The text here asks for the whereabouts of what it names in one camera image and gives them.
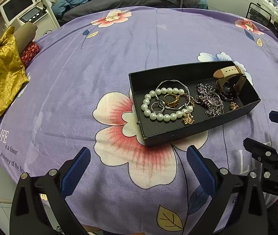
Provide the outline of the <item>gold flower earring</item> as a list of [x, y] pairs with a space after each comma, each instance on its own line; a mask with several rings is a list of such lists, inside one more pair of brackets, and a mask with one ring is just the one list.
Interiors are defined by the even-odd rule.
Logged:
[[229, 109], [230, 110], [236, 110], [238, 108], [239, 108], [238, 104], [236, 104], [235, 102], [230, 102], [230, 104], [229, 104]]

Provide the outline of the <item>watch with tan leather strap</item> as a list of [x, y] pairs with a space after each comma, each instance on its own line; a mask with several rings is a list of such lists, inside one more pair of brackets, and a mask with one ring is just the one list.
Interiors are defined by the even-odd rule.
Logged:
[[246, 76], [237, 66], [232, 65], [218, 69], [213, 74], [217, 90], [224, 101], [235, 101], [246, 82]]

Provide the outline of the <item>gold leaf charm earring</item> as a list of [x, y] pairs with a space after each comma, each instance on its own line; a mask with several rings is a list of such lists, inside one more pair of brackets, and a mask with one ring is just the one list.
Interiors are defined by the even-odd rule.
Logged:
[[191, 125], [195, 122], [192, 112], [186, 111], [182, 116], [182, 122], [185, 125]]

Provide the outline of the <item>thin silver bangle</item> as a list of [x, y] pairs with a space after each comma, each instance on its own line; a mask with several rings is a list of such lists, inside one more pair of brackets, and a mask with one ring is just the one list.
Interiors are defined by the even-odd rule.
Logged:
[[[178, 83], [181, 88], [163, 87], [166, 83]], [[156, 104], [162, 110], [182, 110], [188, 106], [195, 107], [195, 100], [190, 95], [189, 88], [178, 80], [162, 81], [155, 89]]]

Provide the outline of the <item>silver hoop earrings pair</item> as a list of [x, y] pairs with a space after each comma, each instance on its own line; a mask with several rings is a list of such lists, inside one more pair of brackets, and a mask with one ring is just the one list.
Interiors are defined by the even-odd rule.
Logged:
[[216, 92], [209, 91], [206, 94], [204, 94], [204, 96], [208, 103], [212, 106], [219, 107], [223, 104], [222, 99]]

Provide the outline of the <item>black jewelry tray box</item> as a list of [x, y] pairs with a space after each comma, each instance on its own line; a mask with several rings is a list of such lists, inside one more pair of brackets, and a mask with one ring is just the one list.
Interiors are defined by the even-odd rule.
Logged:
[[146, 146], [185, 138], [246, 115], [260, 97], [232, 61], [180, 64], [129, 74]]

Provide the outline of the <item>purple floral bed sheet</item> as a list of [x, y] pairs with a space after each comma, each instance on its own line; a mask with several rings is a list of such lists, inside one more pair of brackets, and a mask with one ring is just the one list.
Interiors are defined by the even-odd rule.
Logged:
[[[39, 40], [29, 83], [0, 120], [0, 166], [13, 181], [59, 168], [82, 147], [91, 162], [67, 202], [84, 225], [131, 234], [188, 234], [210, 202], [186, 159], [195, 145], [233, 174], [260, 172], [249, 137], [278, 151], [278, 40], [241, 16], [201, 9], [132, 7], [82, 16]], [[197, 135], [148, 148], [128, 75], [232, 61], [261, 101], [248, 114]]]

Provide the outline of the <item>gold satin cloth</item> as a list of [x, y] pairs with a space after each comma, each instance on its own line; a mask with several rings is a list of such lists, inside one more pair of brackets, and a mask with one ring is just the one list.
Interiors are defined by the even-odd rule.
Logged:
[[29, 82], [20, 59], [14, 27], [8, 27], [0, 38], [0, 117]]

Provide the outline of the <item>red patterned cloth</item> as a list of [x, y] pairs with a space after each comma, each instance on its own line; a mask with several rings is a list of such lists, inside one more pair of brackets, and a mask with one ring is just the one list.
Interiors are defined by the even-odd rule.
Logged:
[[37, 43], [31, 41], [20, 54], [20, 59], [25, 68], [27, 68], [34, 57], [39, 54], [40, 47]]

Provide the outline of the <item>beige bolster pillow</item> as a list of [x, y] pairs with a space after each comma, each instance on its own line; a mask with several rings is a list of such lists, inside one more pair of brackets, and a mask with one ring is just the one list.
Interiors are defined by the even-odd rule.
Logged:
[[13, 33], [19, 54], [35, 39], [37, 29], [35, 24], [27, 22]]

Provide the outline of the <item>white monitor machine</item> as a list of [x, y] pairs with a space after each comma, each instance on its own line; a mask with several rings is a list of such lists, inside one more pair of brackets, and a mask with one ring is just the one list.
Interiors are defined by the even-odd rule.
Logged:
[[26, 23], [37, 27], [35, 40], [60, 28], [48, 0], [6, 0], [0, 5], [5, 25], [20, 28]]

